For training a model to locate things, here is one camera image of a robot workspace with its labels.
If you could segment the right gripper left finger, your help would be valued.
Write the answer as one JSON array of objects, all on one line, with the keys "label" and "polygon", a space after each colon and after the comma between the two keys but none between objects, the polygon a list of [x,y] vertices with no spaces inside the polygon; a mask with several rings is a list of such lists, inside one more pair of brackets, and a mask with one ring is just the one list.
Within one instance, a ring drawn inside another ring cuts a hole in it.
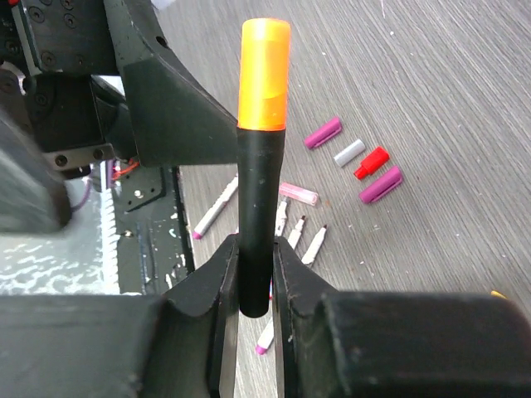
[{"label": "right gripper left finger", "polygon": [[4,397],[231,397],[237,244],[161,295],[1,299]]}]

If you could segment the magenta pen cap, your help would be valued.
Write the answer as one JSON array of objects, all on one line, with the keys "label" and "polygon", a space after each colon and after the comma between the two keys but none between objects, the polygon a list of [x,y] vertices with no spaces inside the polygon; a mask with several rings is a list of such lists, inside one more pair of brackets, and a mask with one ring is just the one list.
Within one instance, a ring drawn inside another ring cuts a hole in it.
[{"label": "magenta pen cap", "polygon": [[310,136],[304,140],[304,145],[308,149],[314,149],[326,143],[331,138],[342,132],[343,125],[338,116],[332,118],[320,128],[315,130]]},{"label": "magenta pen cap", "polygon": [[359,198],[364,204],[379,201],[403,181],[402,171],[398,166],[391,167],[379,179],[359,193]]}]

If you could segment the pink cap marker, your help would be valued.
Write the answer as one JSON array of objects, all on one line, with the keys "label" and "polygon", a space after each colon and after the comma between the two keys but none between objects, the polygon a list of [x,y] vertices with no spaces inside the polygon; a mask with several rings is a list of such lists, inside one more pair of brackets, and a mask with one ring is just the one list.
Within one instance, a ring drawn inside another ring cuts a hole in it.
[{"label": "pink cap marker", "polygon": [[212,206],[207,210],[202,219],[197,223],[192,231],[194,240],[200,240],[212,223],[217,219],[227,203],[231,200],[238,188],[238,174],[227,184],[221,195],[215,200]]}]

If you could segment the magenta cap marker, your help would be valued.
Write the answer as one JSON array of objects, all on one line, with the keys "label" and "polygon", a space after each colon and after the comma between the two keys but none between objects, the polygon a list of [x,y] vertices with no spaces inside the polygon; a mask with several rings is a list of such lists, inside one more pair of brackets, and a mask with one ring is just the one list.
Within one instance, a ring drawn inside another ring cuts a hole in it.
[{"label": "magenta cap marker", "polygon": [[256,342],[255,351],[258,355],[264,355],[269,350],[274,341],[274,320],[270,317],[266,326],[261,332]]}]

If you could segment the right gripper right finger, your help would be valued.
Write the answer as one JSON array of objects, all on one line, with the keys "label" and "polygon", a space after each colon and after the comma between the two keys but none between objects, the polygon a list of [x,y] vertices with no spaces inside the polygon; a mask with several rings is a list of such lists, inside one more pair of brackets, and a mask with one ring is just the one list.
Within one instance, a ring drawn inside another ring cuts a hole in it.
[{"label": "right gripper right finger", "polygon": [[530,325],[489,294],[339,291],[275,243],[281,397],[527,397]]}]

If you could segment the light grey cap marker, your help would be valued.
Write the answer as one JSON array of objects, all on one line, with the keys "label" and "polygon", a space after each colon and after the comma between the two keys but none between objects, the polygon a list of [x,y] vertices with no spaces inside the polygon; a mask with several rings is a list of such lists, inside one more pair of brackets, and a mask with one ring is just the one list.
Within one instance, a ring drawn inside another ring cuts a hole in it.
[{"label": "light grey cap marker", "polygon": [[301,218],[296,222],[294,228],[290,232],[290,235],[288,237],[288,243],[292,249],[295,249],[298,245],[298,242],[300,240],[300,237],[302,236],[302,232],[304,229],[306,216],[302,215]]}]

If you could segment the pink clear pen cap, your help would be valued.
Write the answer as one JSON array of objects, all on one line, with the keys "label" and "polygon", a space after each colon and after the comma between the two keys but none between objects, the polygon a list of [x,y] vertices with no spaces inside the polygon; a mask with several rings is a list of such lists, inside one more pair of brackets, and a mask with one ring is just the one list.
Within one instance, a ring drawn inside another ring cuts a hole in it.
[{"label": "pink clear pen cap", "polygon": [[279,185],[279,194],[310,206],[315,206],[319,200],[319,194],[317,192],[298,187],[288,182],[282,182]]}]

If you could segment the orange black highlighter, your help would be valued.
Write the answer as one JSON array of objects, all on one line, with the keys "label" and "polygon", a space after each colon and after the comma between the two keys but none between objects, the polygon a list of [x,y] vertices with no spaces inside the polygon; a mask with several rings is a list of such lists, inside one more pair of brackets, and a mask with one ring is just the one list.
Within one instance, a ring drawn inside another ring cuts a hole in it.
[{"label": "orange black highlighter", "polygon": [[240,310],[265,315],[273,268],[275,214],[287,118],[290,24],[253,18],[242,25],[237,110]]}]

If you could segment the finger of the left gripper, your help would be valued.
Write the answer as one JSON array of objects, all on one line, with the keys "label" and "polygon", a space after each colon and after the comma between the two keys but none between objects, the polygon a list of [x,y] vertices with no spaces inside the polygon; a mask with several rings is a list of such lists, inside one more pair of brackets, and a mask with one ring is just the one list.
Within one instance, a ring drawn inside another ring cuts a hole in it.
[{"label": "finger of the left gripper", "polygon": [[141,164],[235,163],[235,117],[174,55],[151,2],[107,1],[105,13]]}]

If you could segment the red cap marker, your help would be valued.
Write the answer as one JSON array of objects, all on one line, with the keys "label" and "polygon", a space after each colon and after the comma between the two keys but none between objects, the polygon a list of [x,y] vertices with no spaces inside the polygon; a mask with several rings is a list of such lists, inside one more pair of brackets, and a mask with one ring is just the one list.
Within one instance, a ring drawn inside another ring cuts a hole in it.
[{"label": "red cap marker", "polygon": [[308,249],[304,253],[301,261],[304,265],[312,265],[317,257],[317,254],[319,253],[319,250],[324,243],[324,239],[326,236],[328,226],[324,225],[322,226],[319,231],[315,234],[314,238],[312,239],[311,243],[309,244]]}]

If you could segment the light grey pen cap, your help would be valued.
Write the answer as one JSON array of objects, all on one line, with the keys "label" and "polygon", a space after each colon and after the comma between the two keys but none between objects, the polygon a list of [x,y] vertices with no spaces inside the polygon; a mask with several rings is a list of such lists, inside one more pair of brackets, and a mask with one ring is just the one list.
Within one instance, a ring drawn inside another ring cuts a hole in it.
[{"label": "light grey pen cap", "polygon": [[334,161],[339,167],[344,167],[365,150],[365,144],[361,139],[349,144],[341,152],[334,156]]}]

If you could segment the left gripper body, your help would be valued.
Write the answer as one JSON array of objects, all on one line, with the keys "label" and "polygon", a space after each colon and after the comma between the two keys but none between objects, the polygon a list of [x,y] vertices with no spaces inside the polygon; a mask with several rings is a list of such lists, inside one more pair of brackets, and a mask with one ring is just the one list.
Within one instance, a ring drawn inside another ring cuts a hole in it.
[{"label": "left gripper body", "polygon": [[3,1],[1,100],[53,168],[130,159],[133,132],[101,1]]}]

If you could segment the yellow pen cap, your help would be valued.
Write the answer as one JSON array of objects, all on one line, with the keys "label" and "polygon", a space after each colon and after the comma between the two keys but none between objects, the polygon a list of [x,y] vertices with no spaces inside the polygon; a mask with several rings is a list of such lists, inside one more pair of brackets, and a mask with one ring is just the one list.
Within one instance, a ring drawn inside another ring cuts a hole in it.
[{"label": "yellow pen cap", "polygon": [[492,290],[490,292],[490,294],[493,296],[493,297],[497,297],[497,298],[500,298],[500,299],[508,299],[505,295],[503,295],[502,293],[496,291],[496,290]]}]

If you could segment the red pen cap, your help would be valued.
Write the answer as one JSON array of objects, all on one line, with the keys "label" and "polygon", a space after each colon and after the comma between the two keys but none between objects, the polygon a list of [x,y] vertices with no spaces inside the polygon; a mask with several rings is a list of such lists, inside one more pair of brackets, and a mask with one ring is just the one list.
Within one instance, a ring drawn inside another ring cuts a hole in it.
[{"label": "red pen cap", "polygon": [[389,153],[382,147],[375,148],[361,163],[353,175],[358,180],[374,174],[390,158]]}]

